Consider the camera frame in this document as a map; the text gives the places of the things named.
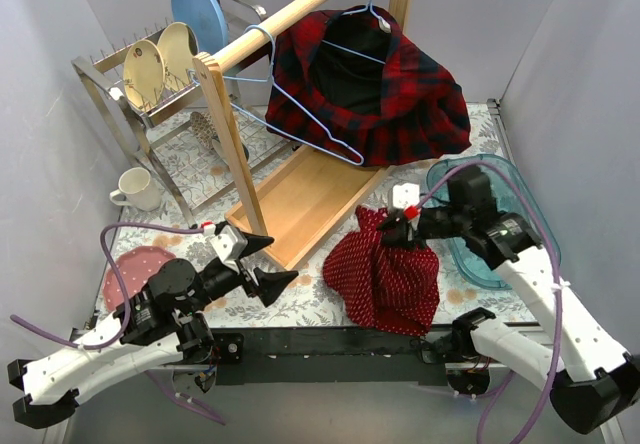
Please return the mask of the red polka dot cloth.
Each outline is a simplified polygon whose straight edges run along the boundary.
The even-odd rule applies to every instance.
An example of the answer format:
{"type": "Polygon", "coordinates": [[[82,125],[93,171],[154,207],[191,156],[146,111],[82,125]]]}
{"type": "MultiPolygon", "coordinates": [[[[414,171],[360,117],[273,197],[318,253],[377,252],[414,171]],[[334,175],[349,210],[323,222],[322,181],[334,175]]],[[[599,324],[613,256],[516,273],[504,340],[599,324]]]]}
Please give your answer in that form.
{"type": "Polygon", "coordinates": [[[344,301],[356,325],[408,336],[431,328],[440,302],[439,259],[428,247],[387,247],[378,230],[387,210],[359,206],[356,231],[331,250],[322,267],[326,285],[344,301]]]}

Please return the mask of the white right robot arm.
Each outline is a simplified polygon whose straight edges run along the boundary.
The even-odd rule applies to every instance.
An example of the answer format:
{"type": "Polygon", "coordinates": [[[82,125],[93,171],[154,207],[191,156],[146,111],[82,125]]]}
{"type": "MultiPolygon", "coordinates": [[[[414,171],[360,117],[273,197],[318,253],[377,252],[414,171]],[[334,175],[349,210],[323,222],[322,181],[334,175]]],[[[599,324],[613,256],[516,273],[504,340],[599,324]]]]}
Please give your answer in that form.
{"type": "Polygon", "coordinates": [[[591,315],[559,274],[557,256],[530,212],[503,211],[491,189],[492,165],[473,161],[439,181],[447,198],[427,206],[417,184],[398,184],[380,224],[382,241],[414,250],[428,240],[460,238],[521,298],[551,339],[545,347],[484,308],[454,320],[448,348],[464,361],[503,364],[541,391],[572,430],[586,435],[639,400],[639,358],[591,315]]]}

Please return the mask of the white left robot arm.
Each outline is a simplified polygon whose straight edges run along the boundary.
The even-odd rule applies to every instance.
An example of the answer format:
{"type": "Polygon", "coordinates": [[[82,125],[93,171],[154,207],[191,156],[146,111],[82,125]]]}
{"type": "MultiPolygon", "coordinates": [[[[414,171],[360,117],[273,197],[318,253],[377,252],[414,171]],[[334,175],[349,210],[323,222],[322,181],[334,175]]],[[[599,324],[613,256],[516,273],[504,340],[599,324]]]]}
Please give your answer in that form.
{"type": "Polygon", "coordinates": [[[196,384],[207,391],[220,366],[241,361],[244,340],[214,332],[205,308],[236,289],[270,306],[298,276],[243,266],[243,258],[273,241],[227,227],[214,237],[217,255],[202,270],[170,259],[76,340],[44,358],[10,362],[8,381],[22,392],[12,405],[15,421],[32,429],[59,424],[103,390],[166,364],[198,367],[196,384]]]}

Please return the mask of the red plaid skirt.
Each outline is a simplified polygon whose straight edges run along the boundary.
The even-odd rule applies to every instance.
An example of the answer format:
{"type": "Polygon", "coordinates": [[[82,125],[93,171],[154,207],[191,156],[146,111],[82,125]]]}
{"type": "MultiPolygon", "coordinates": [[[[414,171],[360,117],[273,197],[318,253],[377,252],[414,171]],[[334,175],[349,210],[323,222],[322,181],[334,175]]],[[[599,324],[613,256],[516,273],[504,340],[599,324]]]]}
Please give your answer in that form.
{"type": "MultiPolygon", "coordinates": [[[[394,17],[384,65],[321,44],[341,10],[311,12],[276,39],[275,79],[332,131],[360,151],[365,167],[397,166],[459,154],[470,146],[471,124],[461,86],[402,32],[394,17]]],[[[301,118],[287,120],[308,134],[301,118]]]]}

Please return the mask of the light blue wire hanger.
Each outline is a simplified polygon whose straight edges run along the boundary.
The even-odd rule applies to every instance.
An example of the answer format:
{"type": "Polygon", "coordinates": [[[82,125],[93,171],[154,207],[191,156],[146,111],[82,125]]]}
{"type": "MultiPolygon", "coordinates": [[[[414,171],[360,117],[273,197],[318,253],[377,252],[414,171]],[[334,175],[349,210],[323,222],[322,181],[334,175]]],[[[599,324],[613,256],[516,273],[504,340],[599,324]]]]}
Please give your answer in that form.
{"type": "Polygon", "coordinates": [[[359,8],[344,11],[321,44],[349,57],[384,65],[386,54],[380,47],[391,32],[389,22],[376,11],[374,0],[368,0],[359,8]]]}

